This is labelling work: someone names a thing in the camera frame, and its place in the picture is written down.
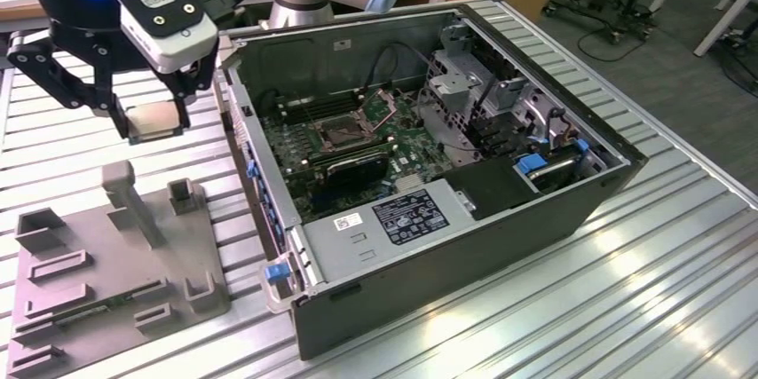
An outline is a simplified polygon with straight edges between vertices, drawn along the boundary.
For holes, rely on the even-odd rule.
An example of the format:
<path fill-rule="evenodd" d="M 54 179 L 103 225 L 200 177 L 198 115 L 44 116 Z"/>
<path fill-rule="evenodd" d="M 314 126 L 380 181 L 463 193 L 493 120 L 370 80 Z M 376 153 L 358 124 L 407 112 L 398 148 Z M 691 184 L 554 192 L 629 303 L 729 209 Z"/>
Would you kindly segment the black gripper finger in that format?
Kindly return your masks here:
<path fill-rule="evenodd" d="M 83 49 L 86 55 L 80 60 L 94 69 L 94 83 L 84 83 L 55 59 L 56 36 L 42 36 L 31 43 L 13 43 L 7 59 L 63 107 L 88 107 L 95 115 L 108 116 L 120 137 L 128 138 L 130 120 L 112 91 L 111 44 L 95 35 L 79 40 L 75 36 L 60 36 L 59 39 L 70 40 L 78 49 Z"/>
<path fill-rule="evenodd" d="M 210 89 L 216 70 L 218 48 L 208 55 L 195 61 L 187 71 L 174 71 L 159 74 L 159 80 L 174 94 L 174 104 L 179 115 L 179 124 L 183 129 L 191 126 L 187 105 L 195 100 L 199 91 Z"/>

